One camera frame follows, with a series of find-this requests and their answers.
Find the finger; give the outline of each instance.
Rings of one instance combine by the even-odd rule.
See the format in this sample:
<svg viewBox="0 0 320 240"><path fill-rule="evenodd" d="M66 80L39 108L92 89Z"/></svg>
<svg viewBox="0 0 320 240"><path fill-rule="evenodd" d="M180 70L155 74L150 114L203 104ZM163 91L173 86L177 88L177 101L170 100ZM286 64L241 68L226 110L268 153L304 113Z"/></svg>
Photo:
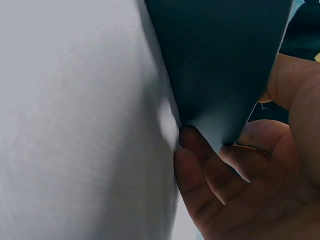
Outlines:
<svg viewBox="0 0 320 240"><path fill-rule="evenodd" d="M268 164L258 178L214 215L202 234L204 239L221 239L235 227L256 216L281 190L284 178L281 168Z"/></svg>
<svg viewBox="0 0 320 240"><path fill-rule="evenodd" d="M279 141L290 131L285 123L275 120L256 120L245 125L238 142L272 155Z"/></svg>
<svg viewBox="0 0 320 240"><path fill-rule="evenodd" d="M185 206L200 231L223 207L211 191L193 152L186 148L174 154L174 172Z"/></svg>
<svg viewBox="0 0 320 240"><path fill-rule="evenodd" d="M289 110L299 89L319 81L316 79L319 74L318 62L279 54L273 65L266 93L275 103Z"/></svg>
<svg viewBox="0 0 320 240"><path fill-rule="evenodd" d="M251 182L262 174L270 159L263 152L247 146L224 146L221 159L233 167L245 180Z"/></svg>
<svg viewBox="0 0 320 240"><path fill-rule="evenodd" d="M198 129L192 125L185 126L180 130L180 145L190 149L200 164L215 153Z"/></svg>
<svg viewBox="0 0 320 240"><path fill-rule="evenodd" d="M248 183L219 158L195 127L182 129L180 141L195 154L211 190L223 204L247 186Z"/></svg>
<svg viewBox="0 0 320 240"><path fill-rule="evenodd" d="M265 91L261 97L259 98L259 100L257 101L258 103L261 103L261 104L265 104L265 103L268 103L268 102L272 102L272 99L271 97L268 95L267 91Z"/></svg>

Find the skin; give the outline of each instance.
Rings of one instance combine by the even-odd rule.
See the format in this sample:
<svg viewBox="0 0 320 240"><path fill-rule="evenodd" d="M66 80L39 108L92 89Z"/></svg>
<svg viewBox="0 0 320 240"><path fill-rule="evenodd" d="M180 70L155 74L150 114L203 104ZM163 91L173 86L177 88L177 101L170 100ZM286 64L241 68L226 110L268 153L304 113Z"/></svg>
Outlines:
<svg viewBox="0 0 320 240"><path fill-rule="evenodd" d="M180 131L176 181L205 240L319 239L320 64L279 54L260 99L268 101L289 110L289 125L247 123L238 140L246 146L215 153L195 127Z"/></svg>

